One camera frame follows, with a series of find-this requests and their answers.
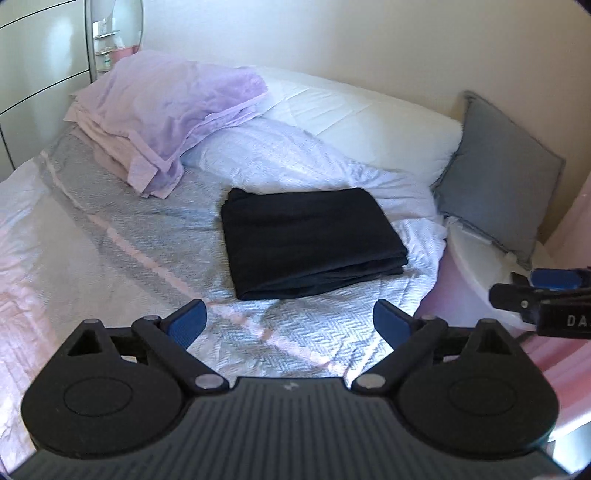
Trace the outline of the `black trousers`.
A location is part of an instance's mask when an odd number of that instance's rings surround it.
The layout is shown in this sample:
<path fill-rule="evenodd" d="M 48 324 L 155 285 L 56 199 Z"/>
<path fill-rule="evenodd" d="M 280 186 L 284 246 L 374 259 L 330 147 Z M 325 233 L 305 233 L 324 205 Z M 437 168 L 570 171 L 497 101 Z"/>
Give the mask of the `black trousers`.
<path fill-rule="evenodd" d="M 403 274 L 408 249 L 362 188 L 255 194 L 233 188 L 221 206 L 239 300 L 294 299 Z"/>

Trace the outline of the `white round bedside table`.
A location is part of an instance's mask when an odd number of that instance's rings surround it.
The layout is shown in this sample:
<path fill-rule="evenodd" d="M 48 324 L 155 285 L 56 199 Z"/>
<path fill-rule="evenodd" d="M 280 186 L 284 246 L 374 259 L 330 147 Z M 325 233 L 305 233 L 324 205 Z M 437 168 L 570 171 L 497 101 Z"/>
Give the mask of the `white round bedside table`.
<path fill-rule="evenodd" d="M 541 243 L 535 246 L 531 265 L 521 266 L 515 254 L 506 252 L 460 220 L 446 221 L 447 245 L 440 265 L 439 279 L 450 290 L 452 305 L 460 310 L 460 318 L 472 323 L 481 318 L 494 318 L 512 332 L 531 331 L 515 312 L 494 308 L 489 290 L 497 283 L 510 283 L 516 273 L 529 277 L 535 268 L 552 268 L 553 260 Z"/>

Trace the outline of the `grey cushion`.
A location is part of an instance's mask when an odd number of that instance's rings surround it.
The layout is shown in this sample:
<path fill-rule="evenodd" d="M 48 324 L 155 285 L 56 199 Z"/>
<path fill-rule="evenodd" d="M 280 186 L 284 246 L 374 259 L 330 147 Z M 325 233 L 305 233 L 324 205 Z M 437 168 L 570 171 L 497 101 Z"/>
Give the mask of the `grey cushion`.
<path fill-rule="evenodd" d="M 432 186 L 438 210 L 529 269 L 565 160 L 486 98 L 463 97 L 462 139 Z"/>

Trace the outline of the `pink and grey bedspread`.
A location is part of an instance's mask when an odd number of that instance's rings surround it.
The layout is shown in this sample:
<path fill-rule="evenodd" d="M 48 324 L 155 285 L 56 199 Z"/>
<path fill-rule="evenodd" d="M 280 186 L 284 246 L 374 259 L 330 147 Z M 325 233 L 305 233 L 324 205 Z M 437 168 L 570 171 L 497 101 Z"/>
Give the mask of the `pink and grey bedspread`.
<path fill-rule="evenodd" d="M 388 353 L 370 323 L 385 298 L 414 313 L 433 289 L 447 230 L 414 175 L 353 161 L 308 132 L 264 118 L 217 131 L 183 155 L 165 199 L 138 196 L 71 130 L 1 185 L 1 468 L 33 453 L 22 397 L 84 319 L 126 326 L 193 298 L 207 326 L 190 352 L 228 379 L 352 380 Z M 232 188 L 267 194 L 360 187 L 408 248 L 397 278 L 298 300 L 235 298 L 221 226 Z"/>

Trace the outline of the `white pillow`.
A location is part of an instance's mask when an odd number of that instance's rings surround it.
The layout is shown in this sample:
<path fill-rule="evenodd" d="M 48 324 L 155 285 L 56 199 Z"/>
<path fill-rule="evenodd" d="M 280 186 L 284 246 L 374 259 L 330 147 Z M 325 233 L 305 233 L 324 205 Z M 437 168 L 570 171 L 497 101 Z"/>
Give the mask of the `white pillow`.
<path fill-rule="evenodd" d="M 432 185 L 462 139 L 459 121 L 375 91 L 303 73 L 257 67 L 267 93 L 257 105 L 360 163 L 413 173 Z"/>

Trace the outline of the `lilac pillow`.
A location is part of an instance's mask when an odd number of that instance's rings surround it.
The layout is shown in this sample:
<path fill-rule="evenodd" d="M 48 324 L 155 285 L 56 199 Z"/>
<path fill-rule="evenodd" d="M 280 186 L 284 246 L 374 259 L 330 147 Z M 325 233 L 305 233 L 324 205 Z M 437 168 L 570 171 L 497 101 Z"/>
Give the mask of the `lilac pillow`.
<path fill-rule="evenodd" d="M 266 82 L 231 68 L 143 50 L 79 90 L 64 116 L 99 148 L 99 162 L 143 197 L 167 198 L 181 155 L 207 136 L 256 118 Z"/>

